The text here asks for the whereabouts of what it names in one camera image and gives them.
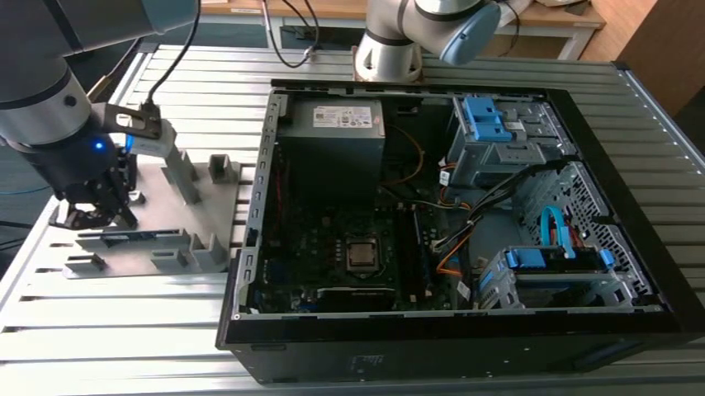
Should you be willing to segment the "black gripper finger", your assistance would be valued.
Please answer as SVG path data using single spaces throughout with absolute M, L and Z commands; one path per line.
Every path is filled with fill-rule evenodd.
M 109 167 L 104 172 L 104 198 L 105 206 L 114 219 L 120 219 L 120 224 L 128 229 L 134 229 L 137 219 L 129 209 L 129 190 L 122 180 L 117 167 Z
M 85 230 L 106 227 L 113 220 L 113 205 L 96 203 L 93 210 L 81 210 L 76 204 L 58 200 L 47 224 L 59 229 Z

